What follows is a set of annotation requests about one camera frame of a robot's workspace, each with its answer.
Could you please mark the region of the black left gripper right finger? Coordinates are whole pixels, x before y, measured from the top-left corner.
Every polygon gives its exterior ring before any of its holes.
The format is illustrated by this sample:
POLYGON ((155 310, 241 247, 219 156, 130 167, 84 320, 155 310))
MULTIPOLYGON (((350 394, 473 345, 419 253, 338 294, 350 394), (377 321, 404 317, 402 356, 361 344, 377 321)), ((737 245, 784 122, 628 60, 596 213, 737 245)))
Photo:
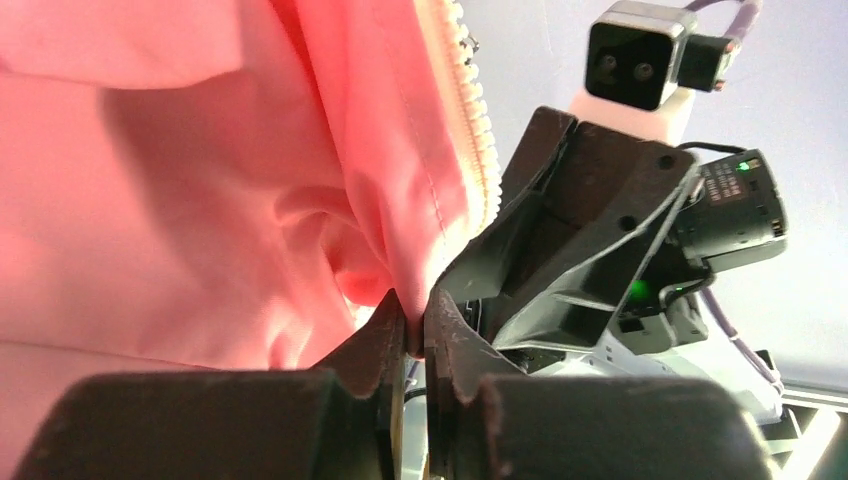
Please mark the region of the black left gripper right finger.
POLYGON ((445 479, 772 479, 752 418, 680 377, 532 377, 434 289, 423 316, 429 472, 445 479))

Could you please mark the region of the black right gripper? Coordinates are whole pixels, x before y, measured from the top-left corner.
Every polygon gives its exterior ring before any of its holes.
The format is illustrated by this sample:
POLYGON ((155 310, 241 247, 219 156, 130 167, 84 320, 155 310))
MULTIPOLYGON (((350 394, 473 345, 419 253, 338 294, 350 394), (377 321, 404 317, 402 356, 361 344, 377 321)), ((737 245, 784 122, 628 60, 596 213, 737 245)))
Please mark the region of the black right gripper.
POLYGON ((525 232, 494 348, 589 349, 629 291, 610 331, 632 353, 706 340, 696 294, 783 253, 788 225, 763 153, 727 149, 701 166, 670 229, 697 169, 686 151, 580 124, 525 232))

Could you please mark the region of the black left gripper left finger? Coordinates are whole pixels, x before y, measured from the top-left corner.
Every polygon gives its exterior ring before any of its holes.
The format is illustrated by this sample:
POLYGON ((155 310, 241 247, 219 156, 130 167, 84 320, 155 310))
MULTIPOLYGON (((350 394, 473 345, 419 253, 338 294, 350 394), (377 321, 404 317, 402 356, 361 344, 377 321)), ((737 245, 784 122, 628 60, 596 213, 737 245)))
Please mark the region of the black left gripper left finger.
POLYGON ((368 323, 297 371, 97 375, 42 423, 17 479, 395 479, 406 320, 368 323))

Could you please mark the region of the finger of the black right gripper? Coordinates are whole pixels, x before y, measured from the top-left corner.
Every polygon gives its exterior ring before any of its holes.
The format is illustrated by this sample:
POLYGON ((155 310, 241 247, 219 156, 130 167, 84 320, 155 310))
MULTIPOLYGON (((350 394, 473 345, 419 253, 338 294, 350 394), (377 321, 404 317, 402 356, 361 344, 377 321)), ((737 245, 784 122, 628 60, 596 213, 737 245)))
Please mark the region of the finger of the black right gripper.
POLYGON ((574 115, 538 107, 503 172, 501 206, 494 222, 474 238, 440 277, 466 321, 477 332, 487 330, 495 299, 518 257, 522 236, 529 232, 551 172, 575 132, 574 115))

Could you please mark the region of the pink zip-up jacket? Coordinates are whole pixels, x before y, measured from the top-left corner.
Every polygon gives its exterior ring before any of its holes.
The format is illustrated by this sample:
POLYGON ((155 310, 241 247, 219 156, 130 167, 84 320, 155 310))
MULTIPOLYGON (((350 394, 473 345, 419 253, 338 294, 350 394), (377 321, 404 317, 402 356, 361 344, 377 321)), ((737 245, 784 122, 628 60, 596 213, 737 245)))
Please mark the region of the pink zip-up jacket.
POLYGON ((309 367, 495 218, 457 1, 1 5, 1 475, 74 382, 309 367))

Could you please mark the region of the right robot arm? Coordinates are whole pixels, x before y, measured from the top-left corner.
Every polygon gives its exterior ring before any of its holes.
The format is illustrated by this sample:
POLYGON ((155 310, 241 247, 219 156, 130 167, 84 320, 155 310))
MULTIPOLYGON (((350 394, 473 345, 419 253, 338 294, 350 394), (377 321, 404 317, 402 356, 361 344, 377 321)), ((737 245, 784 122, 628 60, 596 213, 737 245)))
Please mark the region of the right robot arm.
POLYGON ((761 424, 782 414, 769 355, 710 285, 787 246, 765 156, 672 147, 541 106, 497 219, 442 278, 471 328, 535 376, 680 376, 722 385, 761 424))

